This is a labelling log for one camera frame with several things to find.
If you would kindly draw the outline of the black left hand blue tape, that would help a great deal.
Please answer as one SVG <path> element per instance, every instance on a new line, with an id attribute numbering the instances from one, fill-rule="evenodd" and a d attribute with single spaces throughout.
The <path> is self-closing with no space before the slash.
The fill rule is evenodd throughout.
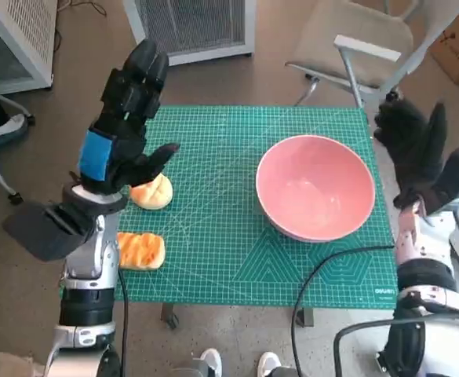
<path id="1" fill-rule="evenodd" d="M 154 181 L 178 151 L 177 143 L 169 143 L 144 153 L 146 122 L 159 110 L 168 67 L 167 54 L 145 39 L 122 68 L 112 69 L 100 98 L 102 111 L 80 151 L 80 184 L 86 191 L 107 196 L 125 185 Z"/>

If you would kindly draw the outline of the black gloved right hand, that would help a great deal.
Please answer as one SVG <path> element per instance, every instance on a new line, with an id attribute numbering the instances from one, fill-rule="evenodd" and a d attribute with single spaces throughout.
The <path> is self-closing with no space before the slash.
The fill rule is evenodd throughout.
<path id="1" fill-rule="evenodd" d="M 425 117 L 407 99 L 395 99 L 379 105 L 374 122 L 373 136 L 386 148 L 395 168 L 399 194 L 393 205 L 402 210 L 417 200 L 419 191 L 431 187 L 442 172 L 446 108 L 438 102 Z"/>

